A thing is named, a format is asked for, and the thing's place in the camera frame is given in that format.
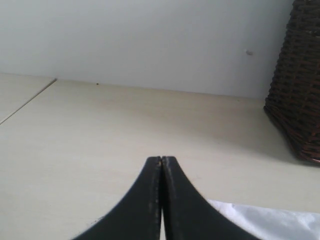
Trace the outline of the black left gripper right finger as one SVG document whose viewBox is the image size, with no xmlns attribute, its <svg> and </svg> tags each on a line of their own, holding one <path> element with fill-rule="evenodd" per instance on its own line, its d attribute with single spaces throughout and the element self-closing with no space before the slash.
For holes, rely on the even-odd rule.
<svg viewBox="0 0 320 240">
<path fill-rule="evenodd" d="M 197 191 L 174 156 L 162 158 L 162 210 L 167 240 L 256 240 Z"/>
</svg>

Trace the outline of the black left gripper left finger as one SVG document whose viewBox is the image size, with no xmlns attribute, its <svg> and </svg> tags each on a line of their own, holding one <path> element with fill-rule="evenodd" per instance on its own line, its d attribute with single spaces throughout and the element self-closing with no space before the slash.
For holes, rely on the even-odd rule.
<svg viewBox="0 0 320 240">
<path fill-rule="evenodd" d="M 162 164 L 159 156 L 147 158 L 140 174 L 112 210 L 76 240 L 158 240 L 161 233 Z"/>
</svg>

